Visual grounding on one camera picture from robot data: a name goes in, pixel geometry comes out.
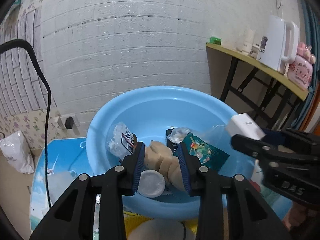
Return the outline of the teal snack packet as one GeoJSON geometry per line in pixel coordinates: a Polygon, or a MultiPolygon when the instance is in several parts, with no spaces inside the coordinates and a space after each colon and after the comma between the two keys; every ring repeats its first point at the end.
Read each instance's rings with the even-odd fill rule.
{"type": "MultiPolygon", "coordinates": [[[[173,128],[166,130],[166,137],[172,129],[173,128]]],[[[196,132],[192,130],[182,142],[185,143],[190,155],[198,157],[202,165],[214,171],[219,171],[230,157],[227,153],[202,140],[196,132]]],[[[166,145],[172,150],[174,156],[177,156],[175,152],[178,144],[173,144],[166,139],[166,145]]]]}

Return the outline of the white electric kettle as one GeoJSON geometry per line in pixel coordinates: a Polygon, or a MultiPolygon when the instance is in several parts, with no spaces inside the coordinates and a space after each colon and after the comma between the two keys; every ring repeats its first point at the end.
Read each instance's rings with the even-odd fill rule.
{"type": "Polygon", "coordinates": [[[269,16],[268,26],[261,39],[257,60],[269,68],[285,73],[285,66],[296,59],[299,28],[292,21],[269,16]]]}

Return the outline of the dental floss pick box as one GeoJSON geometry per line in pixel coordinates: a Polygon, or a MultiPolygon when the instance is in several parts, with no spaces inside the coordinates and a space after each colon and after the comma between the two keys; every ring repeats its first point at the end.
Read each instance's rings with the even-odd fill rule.
{"type": "Polygon", "coordinates": [[[135,136],[123,122],[118,122],[110,127],[106,149],[121,161],[128,155],[133,154],[135,148],[135,136]]]}

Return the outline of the yellow side table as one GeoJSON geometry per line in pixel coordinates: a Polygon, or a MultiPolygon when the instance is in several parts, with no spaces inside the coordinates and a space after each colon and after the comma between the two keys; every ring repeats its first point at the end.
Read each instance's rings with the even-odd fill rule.
{"type": "Polygon", "coordinates": [[[308,90],[237,50],[207,43],[206,52],[213,96],[264,127],[290,125],[308,90]]]}

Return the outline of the white cup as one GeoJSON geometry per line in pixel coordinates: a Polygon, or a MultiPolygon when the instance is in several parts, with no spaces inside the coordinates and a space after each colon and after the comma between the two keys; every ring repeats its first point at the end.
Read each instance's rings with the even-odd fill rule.
{"type": "Polygon", "coordinates": [[[248,55],[251,52],[252,45],[254,42],[255,31],[252,29],[246,29],[243,36],[243,42],[241,52],[248,55]]]}

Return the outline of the clear plastic bag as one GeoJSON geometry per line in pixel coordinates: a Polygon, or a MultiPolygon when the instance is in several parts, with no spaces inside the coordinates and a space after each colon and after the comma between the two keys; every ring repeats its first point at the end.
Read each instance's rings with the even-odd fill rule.
{"type": "Polygon", "coordinates": [[[167,139],[173,144],[179,144],[190,132],[191,130],[186,127],[173,128],[167,135],[167,139]]]}

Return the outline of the blue plastic basin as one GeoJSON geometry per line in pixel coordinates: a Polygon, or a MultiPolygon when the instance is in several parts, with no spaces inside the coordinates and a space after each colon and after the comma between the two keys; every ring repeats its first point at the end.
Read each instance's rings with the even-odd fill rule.
{"type": "MultiPolygon", "coordinates": [[[[93,118],[86,139],[88,162],[94,175],[104,174],[119,164],[107,151],[110,128],[123,122],[138,140],[165,142],[165,133],[172,127],[187,127],[205,132],[217,125],[226,125],[236,112],[219,99],[189,88],[155,86],[135,89],[105,104],[93,118]]],[[[184,192],[145,198],[140,194],[123,197],[124,206],[150,218],[184,220],[199,214],[200,199],[184,192]]]]}

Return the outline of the round white black case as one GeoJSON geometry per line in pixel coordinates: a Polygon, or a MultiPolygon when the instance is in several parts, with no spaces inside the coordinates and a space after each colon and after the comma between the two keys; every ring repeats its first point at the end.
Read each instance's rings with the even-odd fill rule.
{"type": "Polygon", "coordinates": [[[147,198],[159,197],[165,190],[166,181],[162,174],[155,170],[145,170],[140,175],[138,193],[147,198]]]}

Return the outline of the white plush toy yellow hat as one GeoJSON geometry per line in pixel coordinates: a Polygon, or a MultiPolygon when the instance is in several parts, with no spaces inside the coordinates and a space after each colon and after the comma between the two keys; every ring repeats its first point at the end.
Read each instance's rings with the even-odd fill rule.
{"type": "Polygon", "coordinates": [[[153,219],[124,211],[127,239],[195,239],[198,219],[153,219]]]}

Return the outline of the black wall socket plug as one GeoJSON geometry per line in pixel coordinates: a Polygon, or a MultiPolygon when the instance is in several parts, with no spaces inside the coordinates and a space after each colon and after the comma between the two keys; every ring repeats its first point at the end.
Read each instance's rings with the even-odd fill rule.
{"type": "Polygon", "coordinates": [[[73,129],[74,127],[74,119],[73,117],[67,117],[65,120],[65,128],[66,129],[73,129]]]}

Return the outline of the folding table with scenery print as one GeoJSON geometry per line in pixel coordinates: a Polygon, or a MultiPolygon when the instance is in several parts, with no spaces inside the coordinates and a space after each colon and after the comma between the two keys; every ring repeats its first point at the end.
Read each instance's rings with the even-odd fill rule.
{"type": "MultiPolygon", "coordinates": [[[[222,139],[218,148],[229,154],[220,174],[231,177],[243,174],[259,184],[262,172],[254,166],[254,161],[234,151],[228,139],[222,139]]],[[[30,197],[30,228],[35,230],[48,211],[48,202],[54,203],[78,175],[93,175],[86,152],[86,139],[59,139],[48,145],[48,157],[39,157],[35,168],[30,197]]],[[[168,195],[145,198],[135,194],[124,197],[124,210],[151,218],[185,220],[197,217],[200,199],[189,197],[186,193],[171,189],[168,195]]]]}

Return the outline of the white plastic shopping bag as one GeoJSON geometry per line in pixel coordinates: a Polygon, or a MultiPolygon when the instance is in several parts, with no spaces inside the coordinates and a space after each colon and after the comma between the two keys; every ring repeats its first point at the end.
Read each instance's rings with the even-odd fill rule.
{"type": "Polygon", "coordinates": [[[35,171],[33,156],[21,131],[1,139],[1,151],[7,162],[17,172],[32,174],[35,171]]]}

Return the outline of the white charger box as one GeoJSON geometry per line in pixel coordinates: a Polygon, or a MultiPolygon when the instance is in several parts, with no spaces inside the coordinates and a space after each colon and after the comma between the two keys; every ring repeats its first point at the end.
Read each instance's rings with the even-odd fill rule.
{"type": "Polygon", "coordinates": [[[261,140],[266,135],[246,113],[232,116],[225,129],[231,137],[239,134],[253,140],[261,140]]]}

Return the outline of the green small box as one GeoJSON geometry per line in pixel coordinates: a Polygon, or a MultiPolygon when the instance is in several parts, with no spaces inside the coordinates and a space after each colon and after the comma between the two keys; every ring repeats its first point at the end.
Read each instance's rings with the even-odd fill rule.
{"type": "Polygon", "coordinates": [[[211,44],[217,44],[217,45],[221,45],[221,39],[220,38],[217,38],[215,36],[211,36],[210,39],[209,39],[209,42],[211,44]]]}

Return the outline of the pink piggy container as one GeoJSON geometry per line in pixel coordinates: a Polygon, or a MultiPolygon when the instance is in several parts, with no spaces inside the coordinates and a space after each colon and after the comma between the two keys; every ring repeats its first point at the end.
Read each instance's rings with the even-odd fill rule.
{"type": "Polygon", "coordinates": [[[287,77],[301,89],[308,89],[312,79],[316,57],[311,53],[311,49],[311,45],[299,42],[296,59],[292,64],[289,64],[287,77]]]}

